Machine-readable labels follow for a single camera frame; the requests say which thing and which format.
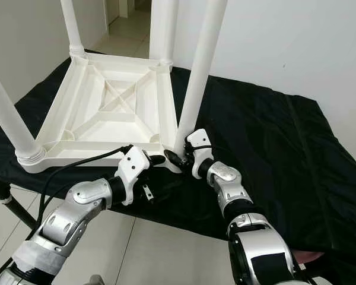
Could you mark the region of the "pink stool seat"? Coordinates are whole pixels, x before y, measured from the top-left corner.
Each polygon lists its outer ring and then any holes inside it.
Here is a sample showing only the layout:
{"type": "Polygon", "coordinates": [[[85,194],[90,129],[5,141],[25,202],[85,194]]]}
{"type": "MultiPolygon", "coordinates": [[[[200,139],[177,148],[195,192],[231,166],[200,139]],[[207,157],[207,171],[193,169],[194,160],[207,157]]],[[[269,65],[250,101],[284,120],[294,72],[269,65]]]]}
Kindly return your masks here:
{"type": "Polygon", "coordinates": [[[313,251],[299,251],[294,250],[293,256],[298,264],[307,264],[313,262],[324,255],[324,252],[313,252],[313,251]]]}

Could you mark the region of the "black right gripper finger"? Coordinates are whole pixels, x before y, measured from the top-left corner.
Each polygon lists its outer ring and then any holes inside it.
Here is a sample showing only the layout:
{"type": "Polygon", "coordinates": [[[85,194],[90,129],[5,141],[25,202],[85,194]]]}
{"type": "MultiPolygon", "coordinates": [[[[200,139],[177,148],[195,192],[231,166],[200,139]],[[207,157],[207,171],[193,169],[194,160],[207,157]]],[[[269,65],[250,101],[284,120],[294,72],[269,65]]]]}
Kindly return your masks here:
{"type": "Polygon", "coordinates": [[[170,171],[187,171],[188,160],[186,158],[169,149],[165,149],[163,155],[166,157],[165,167],[170,169],[170,171]]]}

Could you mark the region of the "white plastic children table top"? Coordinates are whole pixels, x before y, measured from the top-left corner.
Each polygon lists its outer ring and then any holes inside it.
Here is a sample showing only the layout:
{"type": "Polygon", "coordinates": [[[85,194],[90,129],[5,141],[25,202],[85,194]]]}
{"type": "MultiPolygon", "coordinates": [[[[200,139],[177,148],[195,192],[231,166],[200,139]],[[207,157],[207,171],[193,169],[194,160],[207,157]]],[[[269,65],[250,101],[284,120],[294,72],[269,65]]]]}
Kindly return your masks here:
{"type": "Polygon", "coordinates": [[[158,60],[88,53],[64,74],[35,141],[43,155],[21,163],[28,173],[96,157],[91,167],[113,167],[136,146],[149,156],[173,149],[178,120],[170,66],[158,60]]]}

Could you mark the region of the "black metal frame leg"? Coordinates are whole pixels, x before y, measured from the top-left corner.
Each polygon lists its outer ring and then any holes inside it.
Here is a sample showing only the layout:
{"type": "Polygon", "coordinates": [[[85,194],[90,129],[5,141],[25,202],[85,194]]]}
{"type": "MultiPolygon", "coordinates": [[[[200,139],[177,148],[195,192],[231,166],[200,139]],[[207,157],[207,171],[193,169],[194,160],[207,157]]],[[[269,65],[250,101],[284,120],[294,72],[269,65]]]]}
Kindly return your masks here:
{"type": "Polygon", "coordinates": [[[15,199],[13,195],[0,197],[0,203],[10,210],[18,219],[23,222],[29,229],[36,228],[36,220],[31,214],[15,199]]]}

